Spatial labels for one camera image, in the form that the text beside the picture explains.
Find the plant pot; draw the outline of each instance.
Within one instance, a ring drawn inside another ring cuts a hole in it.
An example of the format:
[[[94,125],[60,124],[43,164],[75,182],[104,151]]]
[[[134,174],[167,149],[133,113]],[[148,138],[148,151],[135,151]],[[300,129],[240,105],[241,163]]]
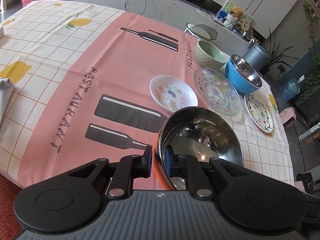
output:
[[[267,74],[269,71],[270,71],[270,68],[267,67],[267,66],[263,66],[263,67],[259,70],[259,72],[260,72],[260,74],[261,74],[262,76],[264,76],[265,74]]]

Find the blue bowl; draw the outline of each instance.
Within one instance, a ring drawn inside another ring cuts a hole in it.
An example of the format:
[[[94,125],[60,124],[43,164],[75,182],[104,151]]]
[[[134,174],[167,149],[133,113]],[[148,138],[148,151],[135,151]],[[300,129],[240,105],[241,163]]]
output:
[[[226,78],[240,93],[249,94],[262,87],[262,80],[258,73],[237,55],[232,55],[227,62]]]

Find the white chair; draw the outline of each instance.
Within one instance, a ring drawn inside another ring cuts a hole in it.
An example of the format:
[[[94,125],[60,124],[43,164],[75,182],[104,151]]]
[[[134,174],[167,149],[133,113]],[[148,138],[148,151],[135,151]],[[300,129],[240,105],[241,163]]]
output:
[[[218,37],[218,32],[215,29],[204,24],[194,25],[187,23],[187,28],[184,32],[205,41],[214,41]]]

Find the green plant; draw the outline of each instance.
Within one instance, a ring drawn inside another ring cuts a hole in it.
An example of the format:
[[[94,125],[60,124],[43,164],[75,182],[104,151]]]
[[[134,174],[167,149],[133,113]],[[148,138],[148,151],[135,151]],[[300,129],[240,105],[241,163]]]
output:
[[[280,45],[281,43],[279,43],[276,47],[276,33],[274,34],[274,38],[273,38],[273,45],[272,45],[272,39],[271,39],[271,30],[269,28],[269,33],[270,33],[270,49],[268,51],[268,54],[270,55],[270,60],[264,65],[265,68],[271,68],[274,64],[277,64],[277,63],[282,63],[282,64],[285,64],[287,65],[288,67],[292,68],[292,66],[286,62],[284,62],[283,60],[285,58],[294,58],[294,59],[297,59],[299,60],[298,58],[296,57],[291,57],[291,56],[288,56],[287,54],[285,54],[284,52],[289,50],[289,49],[292,49],[294,46],[290,46],[284,50],[282,50],[281,52],[278,52],[279,48],[280,48]]]
[[[307,27],[309,30],[310,40],[312,41],[312,46],[308,50],[313,53],[312,59],[316,62],[316,67],[312,69],[305,82],[301,86],[301,90],[307,93],[309,97],[312,95],[313,88],[320,84],[320,55],[315,49],[315,46],[317,45],[317,41],[315,40],[317,38],[318,20],[320,20],[320,18],[317,17],[314,8],[306,1],[304,1],[303,8],[305,10],[306,20],[309,21]],[[304,97],[304,94],[301,93],[300,101],[303,102],[306,99],[307,98]]]

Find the white logo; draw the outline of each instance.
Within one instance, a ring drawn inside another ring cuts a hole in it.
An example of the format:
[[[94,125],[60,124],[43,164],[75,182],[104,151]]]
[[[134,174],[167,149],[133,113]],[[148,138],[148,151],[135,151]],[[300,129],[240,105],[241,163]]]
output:
[[[156,196],[159,197],[159,198],[163,198],[163,197],[166,196],[166,194],[164,194],[164,193],[161,192],[161,193],[158,193]]]

